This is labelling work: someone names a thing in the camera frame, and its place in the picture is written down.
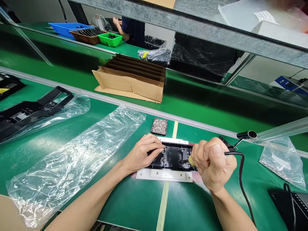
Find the tape line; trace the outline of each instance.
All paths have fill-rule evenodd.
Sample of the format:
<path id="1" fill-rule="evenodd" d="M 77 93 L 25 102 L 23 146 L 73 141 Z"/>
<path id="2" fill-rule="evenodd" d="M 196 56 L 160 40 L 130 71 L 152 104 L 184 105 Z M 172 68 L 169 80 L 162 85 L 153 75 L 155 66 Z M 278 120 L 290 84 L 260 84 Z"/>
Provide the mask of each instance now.
<path id="1" fill-rule="evenodd" d="M 176 139 L 178 123 L 179 122 L 177 122 L 177 121 L 174 122 L 173 134 L 172 134 L 173 139 Z M 170 181 L 164 182 L 164 188 L 163 188 L 163 194 L 161 196 L 161 202 L 160 202 L 156 231 L 163 231 L 164 230 L 165 216 L 166 216 L 166 209 L 167 209 L 167 200 L 168 200 L 168 193 L 169 193 L 169 185 L 170 185 Z"/>

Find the brown plastic bin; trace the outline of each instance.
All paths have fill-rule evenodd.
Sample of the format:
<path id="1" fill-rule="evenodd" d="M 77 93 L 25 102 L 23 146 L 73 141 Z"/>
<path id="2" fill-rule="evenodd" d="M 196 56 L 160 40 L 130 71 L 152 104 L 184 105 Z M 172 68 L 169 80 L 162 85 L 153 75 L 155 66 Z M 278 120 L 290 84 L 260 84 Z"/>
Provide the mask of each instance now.
<path id="1" fill-rule="evenodd" d="M 85 42 L 85 43 L 89 43 L 89 44 L 100 43 L 100 39 L 97 35 L 89 37 L 89 36 L 85 36 L 85 35 L 76 33 L 76 30 L 70 31 L 70 33 L 74 36 L 76 41 Z"/>

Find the cardboard box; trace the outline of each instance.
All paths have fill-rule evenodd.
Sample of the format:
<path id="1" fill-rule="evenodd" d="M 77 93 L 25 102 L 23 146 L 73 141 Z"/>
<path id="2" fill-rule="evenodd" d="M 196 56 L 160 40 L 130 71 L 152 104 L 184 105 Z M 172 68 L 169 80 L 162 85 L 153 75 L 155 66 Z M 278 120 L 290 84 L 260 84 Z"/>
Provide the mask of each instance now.
<path id="1" fill-rule="evenodd" d="M 18 209 L 8 196 L 0 195 L 0 230 L 5 231 L 40 231 L 43 227 L 27 228 Z"/>
<path id="2" fill-rule="evenodd" d="M 143 0 L 143 1 L 173 9 L 176 0 Z"/>
<path id="3" fill-rule="evenodd" d="M 93 71 L 99 86 L 95 91 L 161 103 L 166 68 L 117 54 Z"/>

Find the white wall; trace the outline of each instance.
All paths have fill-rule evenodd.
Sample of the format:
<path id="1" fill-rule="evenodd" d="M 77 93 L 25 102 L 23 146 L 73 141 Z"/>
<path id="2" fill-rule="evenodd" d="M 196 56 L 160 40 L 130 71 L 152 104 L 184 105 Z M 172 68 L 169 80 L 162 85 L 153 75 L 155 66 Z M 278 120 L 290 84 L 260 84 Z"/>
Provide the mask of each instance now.
<path id="1" fill-rule="evenodd" d="M 233 67 L 228 71 L 232 73 L 237 64 L 240 63 L 245 57 L 248 55 L 247 52 L 241 57 L 238 63 L 236 63 Z M 239 75 L 248 79 L 257 80 L 262 83 L 270 84 L 278 77 L 284 76 L 292 76 L 296 72 L 302 70 L 303 68 L 295 67 L 289 64 L 281 63 L 279 61 L 271 60 L 268 58 L 256 56 L 250 64 L 248 64 Z M 300 73 L 296 74 L 293 79 L 299 80 L 303 78 L 308 78 L 308 70 L 303 70 Z"/>
<path id="2" fill-rule="evenodd" d="M 58 0 L 4 0 L 4 2 L 15 12 L 21 22 L 64 22 L 63 13 Z M 68 22 L 76 22 L 76 18 L 67 2 L 61 0 Z M 105 18 L 120 17 L 120 15 L 109 13 L 83 5 L 84 13 L 89 23 L 94 15 L 100 14 Z M 145 35 L 167 41 L 167 47 L 172 48 L 175 32 L 158 26 L 145 24 Z"/>

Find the blue plastic bin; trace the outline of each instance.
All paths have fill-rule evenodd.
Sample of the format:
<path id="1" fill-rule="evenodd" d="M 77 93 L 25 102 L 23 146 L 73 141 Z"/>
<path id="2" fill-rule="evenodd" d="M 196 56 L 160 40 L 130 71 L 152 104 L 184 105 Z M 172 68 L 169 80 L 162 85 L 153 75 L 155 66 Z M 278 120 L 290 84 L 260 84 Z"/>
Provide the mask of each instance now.
<path id="1" fill-rule="evenodd" d="M 48 23 L 48 24 L 58 34 L 69 37 L 71 39 L 75 39 L 74 36 L 70 33 L 71 30 L 82 30 L 84 28 L 93 28 L 92 26 L 88 26 L 88 25 L 81 24 L 81 23 L 78 23 L 78 22 Z"/>

